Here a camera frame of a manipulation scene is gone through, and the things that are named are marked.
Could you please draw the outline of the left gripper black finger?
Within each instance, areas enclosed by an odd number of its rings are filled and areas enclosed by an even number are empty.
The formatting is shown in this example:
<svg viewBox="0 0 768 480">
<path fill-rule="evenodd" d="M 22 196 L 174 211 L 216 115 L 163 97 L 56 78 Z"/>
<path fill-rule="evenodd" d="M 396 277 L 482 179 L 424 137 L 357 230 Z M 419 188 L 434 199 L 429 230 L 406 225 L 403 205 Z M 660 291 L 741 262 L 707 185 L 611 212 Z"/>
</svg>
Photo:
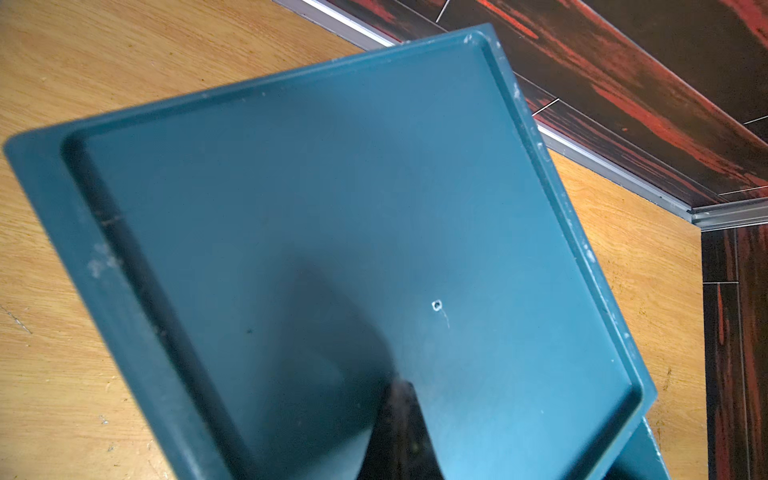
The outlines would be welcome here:
<svg viewBox="0 0 768 480">
<path fill-rule="evenodd" d="M 357 478 L 444 478 L 412 383 L 385 389 Z"/>
</svg>

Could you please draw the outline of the teal drawer cabinet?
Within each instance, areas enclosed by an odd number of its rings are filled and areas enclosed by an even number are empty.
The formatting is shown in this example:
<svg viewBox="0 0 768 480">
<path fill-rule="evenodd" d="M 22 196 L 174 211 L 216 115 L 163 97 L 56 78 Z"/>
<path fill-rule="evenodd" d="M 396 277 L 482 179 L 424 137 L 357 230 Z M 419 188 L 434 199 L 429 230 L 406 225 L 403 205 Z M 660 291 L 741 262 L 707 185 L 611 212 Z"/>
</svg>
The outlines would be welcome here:
<svg viewBox="0 0 768 480">
<path fill-rule="evenodd" d="M 665 479 L 657 390 L 488 24 L 10 137 L 180 479 Z"/>
</svg>

